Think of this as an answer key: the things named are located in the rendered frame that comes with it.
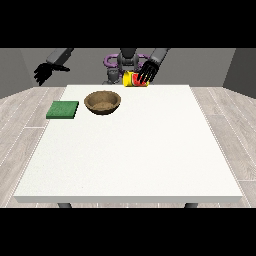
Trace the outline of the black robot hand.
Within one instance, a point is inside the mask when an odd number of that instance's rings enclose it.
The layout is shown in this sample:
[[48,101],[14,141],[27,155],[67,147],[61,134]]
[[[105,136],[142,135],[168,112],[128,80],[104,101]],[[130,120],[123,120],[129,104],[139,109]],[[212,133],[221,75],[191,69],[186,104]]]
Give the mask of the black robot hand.
[[70,69],[62,65],[56,65],[51,63],[42,63],[34,71],[34,78],[39,86],[42,86],[43,83],[50,78],[53,71],[64,71],[69,72]]
[[147,60],[138,73],[137,80],[140,83],[152,82],[159,70],[159,66],[152,60]]

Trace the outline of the yellow cup with melon print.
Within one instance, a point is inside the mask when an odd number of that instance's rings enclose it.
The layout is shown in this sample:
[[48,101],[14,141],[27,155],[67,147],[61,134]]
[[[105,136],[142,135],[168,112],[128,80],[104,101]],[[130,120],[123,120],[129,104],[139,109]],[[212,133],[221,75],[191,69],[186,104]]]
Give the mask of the yellow cup with melon print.
[[140,82],[138,74],[133,71],[125,71],[122,77],[122,83],[125,87],[147,87],[148,82]]

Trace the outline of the green square pad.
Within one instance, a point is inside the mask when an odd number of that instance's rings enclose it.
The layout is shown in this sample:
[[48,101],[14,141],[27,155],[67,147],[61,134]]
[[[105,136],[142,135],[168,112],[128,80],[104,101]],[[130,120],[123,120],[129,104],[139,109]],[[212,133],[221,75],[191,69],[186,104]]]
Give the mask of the green square pad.
[[54,101],[46,114],[46,118],[73,119],[78,106],[78,101]]

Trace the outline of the brown wooden bowl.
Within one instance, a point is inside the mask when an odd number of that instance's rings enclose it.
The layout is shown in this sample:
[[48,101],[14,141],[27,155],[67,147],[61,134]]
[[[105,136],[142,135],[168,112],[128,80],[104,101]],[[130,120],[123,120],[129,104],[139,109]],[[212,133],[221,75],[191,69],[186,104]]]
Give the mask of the brown wooden bowl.
[[84,104],[89,111],[96,115],[109,115],[120,105],[121,97],[113,91],[95,91],[90,93]]

